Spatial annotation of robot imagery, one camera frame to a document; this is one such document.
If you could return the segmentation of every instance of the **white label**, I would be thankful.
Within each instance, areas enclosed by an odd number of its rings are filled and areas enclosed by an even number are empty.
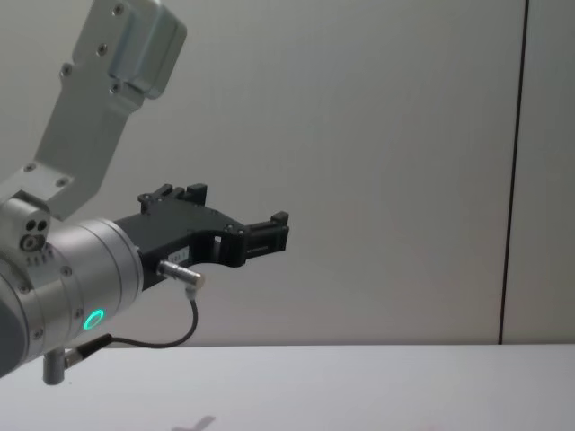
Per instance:
[[[170,256],[168,260],[171,263],[182,263],[190,258],[190,247],[185,247],[181,250],[175,251]]]

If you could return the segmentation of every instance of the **white table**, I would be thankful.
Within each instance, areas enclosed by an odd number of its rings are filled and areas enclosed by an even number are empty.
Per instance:
[[[575,429],[575,347],[109,349],[0,380],[0,429]]]

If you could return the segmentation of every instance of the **white wall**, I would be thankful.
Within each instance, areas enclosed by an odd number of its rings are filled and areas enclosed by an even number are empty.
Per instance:
[[[5,1],[0,172],[32,156],[88,0]],[[521,0],[166,1],[189,39],[74,219],[206,182],[251,223],[285,209],[285,254],[205,267],[199,344],[497,340]],[[106,327],[173,339],[181,289]]]
[[[575,4],[533,0],[505,342],[575,342]]]

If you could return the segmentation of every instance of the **black cable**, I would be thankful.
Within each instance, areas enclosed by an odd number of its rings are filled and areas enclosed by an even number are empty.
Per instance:
[[[194,335],[194,332],[196,331],[196,328],[198,327],[198,306],[196,305],[196,301],[190,301],[191,304],[191,310],[192,310],[192,321],[191,321],[191,328],[190,330],[186,333],[186,335],[184,335],[183,337],[181,337],[180,339],[176,339],[175,341],[172,341],[170,343],[146,343],[144,341],[137,341],[134,339],[123,339],[120,337],[112,337],[111,338],[111,342],[112,343],[123,343],[123,344],[128,344],[130,346],[136,346],[136,347],[145,347],[145,348],[170,348],[170,347],[177,347],[180,344],[185,343],[186,341],[188,341],[188,339],[190,339],[190,337],[192,335]]]
[[[113,340],[113,336],[110,334],[102,335],[97,339],[88,341],[81,346],[75,348],[75,350],[80,354],[82,359],[86,359],[88,356],[93,355],[98,350],[102,350],[108,346]]]

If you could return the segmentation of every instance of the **green led ring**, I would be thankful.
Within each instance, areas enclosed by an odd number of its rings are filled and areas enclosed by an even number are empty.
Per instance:
[[[102,308],[93,311],[84,322],[84,330],[93,330],[103,321],[105,315],[106,312]]]

